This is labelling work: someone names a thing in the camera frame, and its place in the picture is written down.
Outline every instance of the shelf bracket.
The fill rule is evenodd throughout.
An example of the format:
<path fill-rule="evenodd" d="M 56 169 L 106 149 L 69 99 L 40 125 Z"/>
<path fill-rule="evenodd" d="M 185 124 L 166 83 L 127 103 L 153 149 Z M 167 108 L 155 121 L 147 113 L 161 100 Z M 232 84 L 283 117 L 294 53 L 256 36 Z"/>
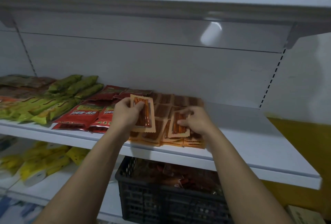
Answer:
<path fill-rule="evenodd" d="M 296 22 L 287 38 L 286 49 L 292 49 L 300 37 L 331 32 L 331 22 Z"/>
<path fill-rule="evenodd" d="M 9 10 L 5 8 L 0 8 L 0 21 L 7 28 L 15 28 L 13 17 Z"/>

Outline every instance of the plastic crate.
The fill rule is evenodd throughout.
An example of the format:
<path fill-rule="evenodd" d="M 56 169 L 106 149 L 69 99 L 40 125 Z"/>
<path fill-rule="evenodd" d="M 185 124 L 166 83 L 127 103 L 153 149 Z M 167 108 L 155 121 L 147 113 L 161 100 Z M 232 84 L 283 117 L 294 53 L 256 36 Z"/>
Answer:
<path fill-rule="evenodd" d="M 141 224 L 233 224 L 223 196 L 131 178 L 136 158 L 126 156 L 118 180 L 123 219 Z"/>

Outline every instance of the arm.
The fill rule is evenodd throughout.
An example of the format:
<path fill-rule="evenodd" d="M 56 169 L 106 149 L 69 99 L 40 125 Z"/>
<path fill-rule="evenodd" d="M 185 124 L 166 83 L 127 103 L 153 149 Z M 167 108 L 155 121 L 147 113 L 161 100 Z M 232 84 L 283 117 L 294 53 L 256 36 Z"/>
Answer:
<path fill-rule="evenodd" d="M 116 104 L 110 128 L 47 204 L 35 224 L 95 222 L 119 151 L 144 106 L 141 102 L 128 108 L 129 102 L 130 98 L 126 98 Z"/>
<path fill-rule="evenodd" d="M 285 210 L 201 107 L 178 124 L 189 126 L 209 144 L 230 213 L 236 224 L 293 224 Z"/>

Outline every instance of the forearm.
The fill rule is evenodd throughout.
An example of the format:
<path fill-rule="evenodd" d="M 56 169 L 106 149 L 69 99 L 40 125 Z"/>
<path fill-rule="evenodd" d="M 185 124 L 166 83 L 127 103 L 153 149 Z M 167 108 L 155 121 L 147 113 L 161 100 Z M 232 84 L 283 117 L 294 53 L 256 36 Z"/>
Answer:
<path fill-rule="evenodd" d="M 122 138 L 107 132 L 61 190 L 47 204 L 35 224 L 93 223 L 114 169 Z"/>
<path fill-rule="evenodd" d="M 226 201 L 236 224 L 289 224 L 291 219 L 223 133 L 204 136 L 211 145 Z"/>

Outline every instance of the hand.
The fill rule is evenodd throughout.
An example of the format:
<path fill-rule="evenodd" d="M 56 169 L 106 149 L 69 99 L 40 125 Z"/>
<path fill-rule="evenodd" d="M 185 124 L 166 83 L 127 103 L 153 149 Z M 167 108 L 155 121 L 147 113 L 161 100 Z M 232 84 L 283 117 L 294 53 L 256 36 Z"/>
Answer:
<path fill-rule="evenodd" d="M 202 135 L 202 137 L 208 134 L 213 128 L 217 128 L 202 107 L 189 106 L 179 111 L 179 113 L 186 115 L 190 114 L 190 117 L 178 120 L 177 124 L 180 126 L 188 126 L 195 133 Z"/>
<path fill-rule="evenodd" d="M 139 112 L 144 107 L 140 101 L 133 108 L 130 108 L 130 98 L 124 98 L 115 105 L 112 123 L 107 132 L 120 134 L 123 141 L 127 141 L 130 131 L 137 123 Z"/>

